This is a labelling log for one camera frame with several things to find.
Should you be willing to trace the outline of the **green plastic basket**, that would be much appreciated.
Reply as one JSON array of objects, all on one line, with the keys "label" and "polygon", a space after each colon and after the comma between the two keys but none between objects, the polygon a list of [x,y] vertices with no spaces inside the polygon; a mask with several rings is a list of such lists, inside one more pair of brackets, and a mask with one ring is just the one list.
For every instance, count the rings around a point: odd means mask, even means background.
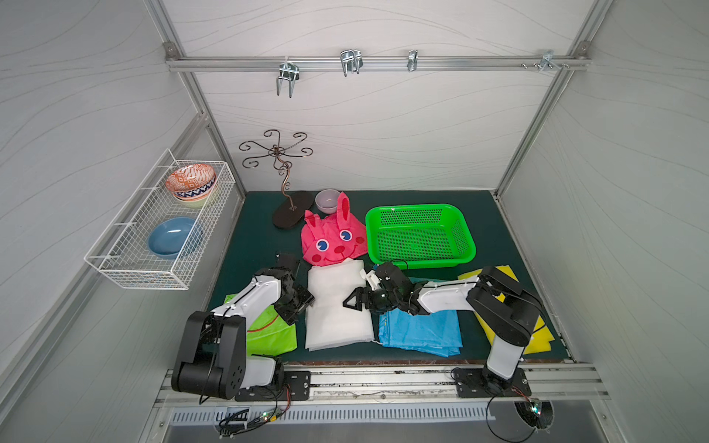
[{"label": "green plastic basket", "polygon": [[373,263],[404,269],[453,268],[471,262],[477,247],[465,216],[449,204],[377,207],[366,215]]}]

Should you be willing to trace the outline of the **white raincoat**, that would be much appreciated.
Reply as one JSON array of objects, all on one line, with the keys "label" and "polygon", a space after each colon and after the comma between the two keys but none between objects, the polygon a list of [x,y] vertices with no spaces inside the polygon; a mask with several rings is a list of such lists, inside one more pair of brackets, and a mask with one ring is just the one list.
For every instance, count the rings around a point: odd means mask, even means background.
[{"label": "white raincoat", "polygon": [[312,267],[308,272],[308,291],[314,302],[306,310],[306,344],[310,352],[374,341],[368,310],[345,308],[343,302],[358,288],[366,286],[360,272],[363,260],[351,260]]}]

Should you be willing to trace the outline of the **lime green frog raincoat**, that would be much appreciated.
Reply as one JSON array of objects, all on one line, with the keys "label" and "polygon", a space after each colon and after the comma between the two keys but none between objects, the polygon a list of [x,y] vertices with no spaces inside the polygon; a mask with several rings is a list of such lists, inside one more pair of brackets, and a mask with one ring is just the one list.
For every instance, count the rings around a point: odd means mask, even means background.
[{"label": "lime green frog raincoat", "polygon": [[246,347],[249,356],[281,356],[297,349],[297,326],[289,325],[273,304],[259,302],[244,306],[249,328]]}]

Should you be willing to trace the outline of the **pink bunny raincoat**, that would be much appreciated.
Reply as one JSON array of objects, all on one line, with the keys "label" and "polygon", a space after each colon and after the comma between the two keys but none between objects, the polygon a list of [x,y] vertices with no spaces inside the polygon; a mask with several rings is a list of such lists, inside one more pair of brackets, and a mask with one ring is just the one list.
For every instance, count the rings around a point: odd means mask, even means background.
[{"label": "pink bunny raincoat", "polygon": [[301,231],[303,258],[313,266],[330,266],[347,258],[367,254],[367,229],[351,212],[351,203],[345,193],[337,200],[336,212],[324,219],[305,211],[305,226]]}]

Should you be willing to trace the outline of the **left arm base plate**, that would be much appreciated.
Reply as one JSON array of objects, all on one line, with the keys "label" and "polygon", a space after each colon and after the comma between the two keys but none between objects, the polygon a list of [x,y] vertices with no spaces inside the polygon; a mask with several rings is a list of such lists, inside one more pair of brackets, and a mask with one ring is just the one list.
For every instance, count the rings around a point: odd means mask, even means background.
[{"label": "left arm base plate", "polygon": [[236,402],[306,401],[310,397],[310,371],[277,370],[271,383],[240,389]]}]

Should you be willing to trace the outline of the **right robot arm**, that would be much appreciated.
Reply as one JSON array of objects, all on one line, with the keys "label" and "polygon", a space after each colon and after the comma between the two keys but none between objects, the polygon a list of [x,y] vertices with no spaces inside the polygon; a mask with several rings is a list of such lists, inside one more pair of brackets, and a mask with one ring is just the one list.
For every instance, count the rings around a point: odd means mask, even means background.
[{"label": "right robot arm", "polygon": [[482,378],[500,388],[513,382],[537,321],[545,314],[537,295],[495,267],[465,280],[412,282],[399,266],[387,262],[364,278],[366,285],[343,299],[344,308],[378,314],[398,309],[413,316],[470,311],[481,317],[494,333]]}]

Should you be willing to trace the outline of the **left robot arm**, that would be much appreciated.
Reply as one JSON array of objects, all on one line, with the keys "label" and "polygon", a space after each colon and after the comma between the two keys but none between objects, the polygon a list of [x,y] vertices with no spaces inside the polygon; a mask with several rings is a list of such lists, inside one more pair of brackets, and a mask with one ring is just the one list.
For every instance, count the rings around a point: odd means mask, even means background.
[{"label": "left robot arm", "polygon": [[258,271],[230,302],[193,312],[177,351],[172,390],[234,400],[245,389],[271,385],[277,362],[250,356],[247,333],[268,308],[291,326],[312,305],[314,296],[297,282],[299,264],[299,258],[280,254],[273,267]]}]

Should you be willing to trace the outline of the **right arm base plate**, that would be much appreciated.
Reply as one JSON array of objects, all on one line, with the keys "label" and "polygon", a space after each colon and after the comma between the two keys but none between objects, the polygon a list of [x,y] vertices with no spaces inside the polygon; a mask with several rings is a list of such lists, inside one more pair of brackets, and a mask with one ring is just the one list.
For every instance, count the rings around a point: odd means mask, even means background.
[{"label": "right arm base plate", "polygon": [[531,397],[529,381],[521,368],[515,369],[513,376],[506,380],[486,367],[456,367],[450,372],[458,398],[480,399],[492,397]]}]

